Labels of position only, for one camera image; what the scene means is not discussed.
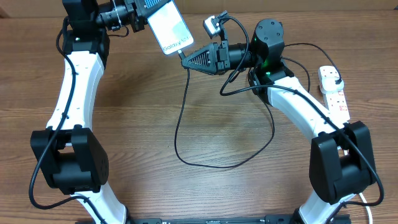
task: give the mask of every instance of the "white power strip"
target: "white power strip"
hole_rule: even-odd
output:
[[[340,84],[336,84],[336,80],[339,79],[336,68],[333,66],[322,66],[318,70],[318,76],[325,107],[331,114],[340,116],[344,121],[349,121],[350,116],[343,91],[344,82],[342,81]],[[364,203],[367,203],[362,193],[360,193],[359,196]],[[366,211],[369,216],[369,224],[373,224],[371,209],[366,207]]]

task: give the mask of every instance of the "wood grain tabletop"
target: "wood grain tabletop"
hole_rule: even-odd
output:
[[[266,18],[281,21],[286,44],[310,42],[323,47],[344,78],[351,121],[371,131],[378,174],[386,190],[372,208],[375,223],[397,223],[398,213],[398,11],[273,12],[233,14],[251,36]],[[208,15],[184,15],[195,44],[211,42],[202,28]],[[33,130],[50,119],[63,80],[62,56],[55,37],[62,18],[0,20],[0,223],[73,223],[90,219],[78,202],[38,210],[28,198],[36,160],[30,148]],[[227,23],[230,43],[244,42],[236,24]],[[286,48],[285,57],[304,64],[311,94],[323,102],[317,70],[329,61],[317,49]],[[307,76],[288,63],[303,86]],[[174,131],[187,74],[178,55],[162,53],[149,28],[111,38],[105,74],[99,83],[93,132],[110,161],[109,183],[135,218],[262,217],[292,213],[312,191],[308,178],[310,145],[275,108],[276,134],[252,161],[228,170],[191,167],[174,153]],[[178,148],[189,162],[232,165],[269,140],[271,121],[251,92],[222,97],[224,76],[191,73]],[[247,87],[242,75],[228,90]],[[35,185],[41,204],[66,196],[50,189],[42,174]],[[374,185],[364,192],[375,201]],[[354,223],[367,223],[362,207],[349,206]]]

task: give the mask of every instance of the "wooden table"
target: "wooden table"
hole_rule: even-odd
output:
[[[184,16],[195,45],[210,42],[202,28],[208,15]],[[251,36],[265,18],[283,22],[285,43],[311,42],[335,60],[346,83],[352,121],[371,130],[377,171],[386,190],[372,208],[376,223],[397,223],[398,209],[398,12],[289,12],[234,14]],[[63,58],[55,49],[62,25],[56,19],[0,20],[0,223],[73,223],[89,218],[78,202],[42,211],[27,195],[36,164],[30,134],[49,120],[63,78]],[[227,24],[231,43],[244,42]],[[317,69],[329,62],[317,49],[290,47],[284,56],[311,73],[311,94],[322,100]],[[307,86],[302,69],[290,68]],[[271,136],[264,105],[251,93],[222,97],[226,76],[192,72],[178,137],[190,162],[231,165],[249,157]],[[310,145],[279,111],[272,109],[276,135],[271,145],[237,169],[191,167],[174,153],[173,138],[187,74],[177,55],[165,56],[150,29],[112,38],[106,73],[96,96],[94,133],[110,160],[109,183],[133,217],[261,217],[292,213],[308,198]],[[248,86],[241,76],[229,90]],[[365,191],[378,198],[376,186]],[[65,198],[39,174],[35,197],[42,204]],[[362,207],[350,206],[355,223],[367,223]]]

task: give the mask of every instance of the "white arm segment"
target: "white arm segment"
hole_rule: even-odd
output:
[[[275,85],[284,86],[293,90],[298,90],[308,97],[332,122],[339,128],[344,128],[347,121],[333,116],[323,105],[311,96],[295,77],[286,77],[275,81]],[[296,125],[304,136],[311,143],[312,139],[318,137],[321,132],[332,133],[335,130],[325,124],[325,120],[300,96],[292,92],[276,88],[268,88],[269,103],[281,110]],[[310,198],[300,207],[300,216],[305,224],[324,224],[326,219],[334,212],[339,203],[350,200],[354,194],[347,195],[338,203],[330,205],[324,202],[315,191]]]
[[[102,216],[107,224],[126,223],[127,209],[118,201],[108,183],[106,183],[104,186],[101,186],[101,191],[99,193],[93,193],[91,191],[76,192],[71,196],[77,195],[88,197],[89,200],[93,202],[98,213]],[[94,211],[91,209],[91,207],[87,203],[84,203],[82,199],[78,199],[78,201],[86,208],[91,217],[93,217],[95,223],[100,224],[100,220],[94,214]]]
[[[61,130],[73,129],[76,124],[82,128],[93,130],[93,108],[95,94],[98,83],[104,74],[104,65],[98,54],[90,54],[89,51],[72,52],[68,55],[78,73],[76,76],[76,87],[73,94],[72,103],[68,112],[68,119]],[[61,87],[57,107],[47,127],[52,126],[55,130],[61,120],[62,113],[65,110],[70,88],[72,85],[72,70],[69,63],[65,60],[65,76]]]

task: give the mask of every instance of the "beige wall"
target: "beige wall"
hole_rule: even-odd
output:
[[[98,0],[98,3],[109,0]],[[398,0],[175,0],[183,14],[394,9]],[[0,0],[3,17],[65,16],[62,0]]]

